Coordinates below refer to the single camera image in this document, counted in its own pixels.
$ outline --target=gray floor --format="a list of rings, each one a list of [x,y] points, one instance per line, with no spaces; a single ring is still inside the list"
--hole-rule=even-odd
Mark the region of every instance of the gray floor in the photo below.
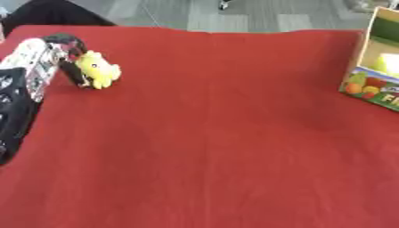
[[[224,12],[217,0],[72,0],[125,26],[210,32],[364,29],[370,15],[347,10],[344,0],[236,0]],[[0,0],[12,10],[27,0]]]

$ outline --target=printed fruit illustration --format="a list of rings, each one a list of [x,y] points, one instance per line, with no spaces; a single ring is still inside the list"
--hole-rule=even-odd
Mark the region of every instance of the printed fruit illustration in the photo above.
[[[379,88],[377,88],[376,86],[368,85],[363,88],[363,92],[364,92],[364,95],[362,96],[362,98],[370,99],[379,93]]]
[[[348,83],[345,90],[349,94],[358,94],[362,92],[362,86],[356,83]]]
[[[355,83],[360,86],[364,86],[366,84],[367,73],[364,71],[357,72],[353,74],[348,80],[348,83]]]
[[[375,95],[376,95],[376,94],[374,94],[374,93],[368,92],[368,93],[366,93],[366,94],[363,94],[363,95],[362,95],[362,98],[364,98],[364,99],[371,99],[371,98],[373,98]]]
[[[367,77],[367,79],[366,79],[367,86],[375,86],[377,88],[382,88],[386,84],[387,84],[386,81],[383,81],[383,80],[375,78],[375,77]]]
[[[376,86],[368,85],[368,86],[365,86],[365,87],[363,88],[363,92],[364,92],[365,94],[366,94],[366,93],[378,94],[378,93],[379,93],[379,88],[377,88]]]

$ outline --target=yellow fruit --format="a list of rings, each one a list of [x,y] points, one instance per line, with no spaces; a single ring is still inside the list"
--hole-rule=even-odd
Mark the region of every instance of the yellow fruit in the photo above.
[[[379,89],[376,86],[365,86],[363,88],[363,92],[366,93],[372,93],[372,94],[378,94],[379,93]]]

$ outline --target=floor tile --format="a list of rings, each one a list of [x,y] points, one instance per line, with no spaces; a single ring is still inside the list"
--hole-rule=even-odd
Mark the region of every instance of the floor tile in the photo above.
[[[312,24],[307,14],[279,14],[278,22],[281,32],[312,29]]]

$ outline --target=cardboard box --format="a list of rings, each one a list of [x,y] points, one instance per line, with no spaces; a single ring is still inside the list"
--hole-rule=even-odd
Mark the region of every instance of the cardboard box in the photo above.
[[[399,72],[399,12],[378,7],[339,91],[399,111],[394,69]]]

